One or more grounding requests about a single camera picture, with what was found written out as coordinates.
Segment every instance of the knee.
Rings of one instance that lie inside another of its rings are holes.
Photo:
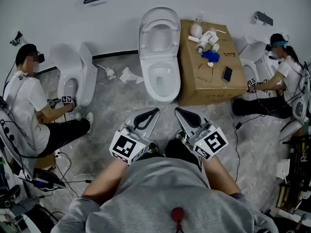
[[[85,118],[80,120],[80,123],[82,123],[83,128],[87,129],[87,131],[89,130],[89,128],[91,127],[90,123],[88,120],[86,120]]]
[[[234,115],[236,116],[242,116],[242,108],[243,108],[243,104],[244,104],[244,100],[243,99],[236,99],[233,101],[232,103],[232,112]]]

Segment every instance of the white toilet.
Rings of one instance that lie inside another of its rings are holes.
[[[97,68],[86,45],[54,44],[51,46],[52,62],[60,70],[57,96],[76,97],[78,106],[87,107],[95,90]]]
[[[265,51],[267,43],[245,36],[235,43],[247,81],[254,78],[256,82],[264,82],[273,77],[278,61]]]
[[[140,65],[146,89],[156,101],[172,102],[179,93],[179,37],[180,19],[170,8],[153,8],[140,21]]]

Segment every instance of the blue cloth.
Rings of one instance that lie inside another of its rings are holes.
[[[207,50],[206,52],[202,52],[202,58],[207,58],[209,62],[217,63],[219,61],[220,55],[217,52],[213,52],[212,50]]]
[[[286,48],[287,46],[289,46],[288,41],[278,41],[273,43],[272,48],[280,48],[280,47]]]

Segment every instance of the hand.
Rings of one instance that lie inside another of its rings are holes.
[[[72,101],[72,103],[66,104],[66,105],[69,105],[69,111],[68,112],[72,112],[78,105],[76,97],[72,98],[71,101]]]
[[[248,91],[247,91],[247,92],[249,92],[249,93],[255,93],[255,92],[256,92],[256,90],[255,90],[255,85],[252,85],[252,86],[248,87]]]

